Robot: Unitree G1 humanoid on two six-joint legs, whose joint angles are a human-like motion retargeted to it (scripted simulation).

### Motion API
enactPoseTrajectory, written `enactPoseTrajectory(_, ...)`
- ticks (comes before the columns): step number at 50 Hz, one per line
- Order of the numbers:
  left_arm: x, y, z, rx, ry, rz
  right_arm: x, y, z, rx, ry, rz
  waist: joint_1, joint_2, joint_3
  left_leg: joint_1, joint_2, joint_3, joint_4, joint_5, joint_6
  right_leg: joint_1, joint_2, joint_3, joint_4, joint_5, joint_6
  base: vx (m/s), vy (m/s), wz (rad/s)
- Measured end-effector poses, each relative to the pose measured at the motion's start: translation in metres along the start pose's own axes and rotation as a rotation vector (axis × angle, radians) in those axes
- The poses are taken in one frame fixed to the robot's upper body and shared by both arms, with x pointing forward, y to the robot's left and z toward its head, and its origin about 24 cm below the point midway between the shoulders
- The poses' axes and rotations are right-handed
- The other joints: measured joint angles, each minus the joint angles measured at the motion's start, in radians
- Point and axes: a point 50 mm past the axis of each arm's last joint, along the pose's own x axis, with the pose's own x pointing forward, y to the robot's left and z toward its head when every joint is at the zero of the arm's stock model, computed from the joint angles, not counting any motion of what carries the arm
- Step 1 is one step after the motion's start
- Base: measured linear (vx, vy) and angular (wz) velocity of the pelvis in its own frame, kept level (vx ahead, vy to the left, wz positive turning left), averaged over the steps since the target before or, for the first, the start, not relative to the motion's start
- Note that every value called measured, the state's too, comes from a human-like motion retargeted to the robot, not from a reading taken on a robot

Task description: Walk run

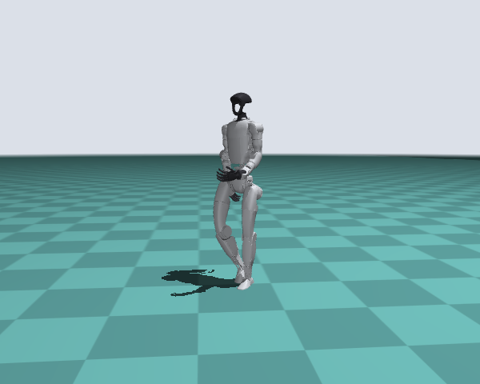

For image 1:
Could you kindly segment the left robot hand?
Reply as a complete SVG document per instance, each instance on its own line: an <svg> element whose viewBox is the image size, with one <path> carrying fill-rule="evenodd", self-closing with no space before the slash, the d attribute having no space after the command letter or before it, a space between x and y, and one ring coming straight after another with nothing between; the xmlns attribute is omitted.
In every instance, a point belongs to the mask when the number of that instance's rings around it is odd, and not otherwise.
<svg viewBox="0 0 480 384"><path fill-rule="evenodd" d="M224 171L224 170L221 170L220 168L218 168L222 173L224 173L224 174L221 174L217 171L217 179L221 182L233 181L235 179L239 180L239 179L241 179L242 174L246 174L245 170L233 170L228 166L226 166L226 168L231 170L231 171L227 172L227 171ZM219 176L219 175L221 175L221 176Z"/></svg>

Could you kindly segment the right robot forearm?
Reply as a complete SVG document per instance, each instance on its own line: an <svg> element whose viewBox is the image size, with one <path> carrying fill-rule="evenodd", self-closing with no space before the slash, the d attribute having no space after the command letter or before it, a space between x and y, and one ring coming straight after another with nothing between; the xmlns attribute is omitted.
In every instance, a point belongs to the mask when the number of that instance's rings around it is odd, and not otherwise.
<svg viewBox="0 0 480 384"><path fill-rule="evenodd" d="M223 170L224 170L224 171L227 171L227 172L231 171L231 170L229 170L229 169L227 169L227 168L226 168L226 166L228 166L228 167L230 167L230 168L231 168L231 163L230 163L230 160L229 160L229 159L228 159L228 160L226 160L226 161L225 161L225 160L223 160L223 159L221 159L221 160L222 160L222 167L223 167Z"/></svg>

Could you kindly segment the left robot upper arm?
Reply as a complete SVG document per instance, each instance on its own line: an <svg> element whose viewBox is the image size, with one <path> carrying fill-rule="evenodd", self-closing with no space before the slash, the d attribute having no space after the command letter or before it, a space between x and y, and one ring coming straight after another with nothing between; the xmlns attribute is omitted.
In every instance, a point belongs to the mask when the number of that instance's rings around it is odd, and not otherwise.
<svg viewBox="0 0 480 384"><path fill-rule="evenodd" d="M250 152L250 159L254 159L258 152L262 153L263 125L259 122L248 123L249 132L252 134L253 152Z"/></svg>

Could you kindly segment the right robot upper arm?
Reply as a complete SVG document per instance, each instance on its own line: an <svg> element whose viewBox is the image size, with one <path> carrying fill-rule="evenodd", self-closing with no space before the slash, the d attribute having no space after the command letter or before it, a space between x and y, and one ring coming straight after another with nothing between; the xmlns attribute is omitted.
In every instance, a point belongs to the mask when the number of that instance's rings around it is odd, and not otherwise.
<svg viewBox="0 0 480 384"><path fill-rule="evenodd" d="M222 126L222 139L223 139L222 144L224 145L224 150L222 150L219 154L220 158L225 161L230 159L228 155L228 146L227 146L227 125L228 124L225 124Z"/></svg>

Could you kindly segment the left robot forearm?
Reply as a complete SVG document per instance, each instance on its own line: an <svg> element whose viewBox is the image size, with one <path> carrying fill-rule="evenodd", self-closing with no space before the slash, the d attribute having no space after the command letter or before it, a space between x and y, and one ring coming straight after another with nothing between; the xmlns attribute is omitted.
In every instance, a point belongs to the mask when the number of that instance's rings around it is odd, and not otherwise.
<svg viewBox="0 0 480 384"><path fill-rule="evenodd" d="M262 160L262 154L260 152L256 154L254 159L249 159L247 164L245 164L244 167L242 168L242 170L246 171L246 174L242 174L241 179L242 180L246 179L246 177L250 175L253 169L255 169L259 165L261 160Z"/></svg>

